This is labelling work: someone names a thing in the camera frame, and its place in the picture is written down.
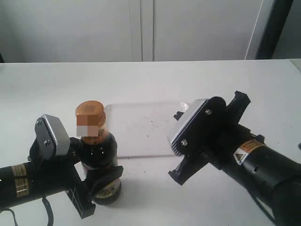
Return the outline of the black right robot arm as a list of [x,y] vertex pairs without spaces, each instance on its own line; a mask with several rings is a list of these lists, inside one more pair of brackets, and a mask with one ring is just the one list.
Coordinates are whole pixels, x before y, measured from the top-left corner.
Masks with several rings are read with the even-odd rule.
[[211,164],[239,183],[274,225],[298,226],[301,165],[239,123],[249,104],[248,95],[236,91],[230,103],[212,97],[178,111],[167,139],[174,154],[183,159],[169,175],[183,185]]

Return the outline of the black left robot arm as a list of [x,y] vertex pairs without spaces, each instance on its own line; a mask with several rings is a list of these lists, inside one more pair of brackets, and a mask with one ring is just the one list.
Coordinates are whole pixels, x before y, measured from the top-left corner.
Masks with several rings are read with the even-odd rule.
[[121,192],[123,167],[117,161],[113,135],[96,145],[70,138],[63,156],[42,159],[35,141],[29,161],[0,169],[0,209],[66,192],[81,218],[94,214],[96,205],[110,205]]

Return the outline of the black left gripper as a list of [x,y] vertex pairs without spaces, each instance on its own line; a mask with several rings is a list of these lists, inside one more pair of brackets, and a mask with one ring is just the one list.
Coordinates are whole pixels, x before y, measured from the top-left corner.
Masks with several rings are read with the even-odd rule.
[[43,196],[66,192],[80,217],[90,217],[94,214],[95,204],[92,201],[115,202],[121,192],[120,177],[124,168],[113,166],[106,169],[89,169],[85,166],[86,179],[83,182],[74,166],[81,161],[81,151],[80,140],[70,137],[69,149],[65,155],[44,160],[41,148],[35,140],[28,156],[28,200],[31,202]]

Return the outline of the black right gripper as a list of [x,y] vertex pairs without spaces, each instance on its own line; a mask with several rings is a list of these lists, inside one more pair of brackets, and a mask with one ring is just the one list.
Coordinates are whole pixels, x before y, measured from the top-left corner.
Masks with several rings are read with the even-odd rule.
[[[239,123],[250,102],[247,94],[235,91],[232,101],[226,104],[225,114],[215,133],[198,151],[182,155],[181,163],[176,169],[169,171],[170,177],[178,184],[183,185],[208,163],[219,170],[227,164],[236,165],[233,154],[244,142],[254,140],[256,144],[264,145],[264,136],[252,134],[250,129]],[[183,112],[177,111],[174,118],[179,120],[182,115]]]

